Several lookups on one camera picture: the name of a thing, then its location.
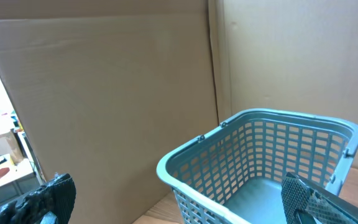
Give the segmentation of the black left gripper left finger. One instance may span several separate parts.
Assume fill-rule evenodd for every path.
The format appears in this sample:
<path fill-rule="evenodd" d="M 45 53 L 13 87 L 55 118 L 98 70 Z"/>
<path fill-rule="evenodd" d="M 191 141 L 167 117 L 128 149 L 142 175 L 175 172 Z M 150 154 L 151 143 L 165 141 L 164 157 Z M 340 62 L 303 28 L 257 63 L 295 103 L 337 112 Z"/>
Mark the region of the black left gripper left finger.
<path fill-rule="evenodd" d="M 74 209 L 76 187 L 70 174 L 55 177 L 26 195 L 1 207 L 0 224 L 68 224 Z"/>

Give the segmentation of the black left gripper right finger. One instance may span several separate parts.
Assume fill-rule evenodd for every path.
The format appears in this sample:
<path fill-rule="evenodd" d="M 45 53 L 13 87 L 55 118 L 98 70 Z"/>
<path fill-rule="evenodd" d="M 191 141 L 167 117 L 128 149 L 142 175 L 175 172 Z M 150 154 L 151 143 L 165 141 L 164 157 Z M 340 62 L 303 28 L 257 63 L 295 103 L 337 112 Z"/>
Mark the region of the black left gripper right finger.
<path fill-rule="evenodd" d="M 312 181 L 288 172 L 282 181 L 288 224 L 358 224 L 358 208 Z"/>

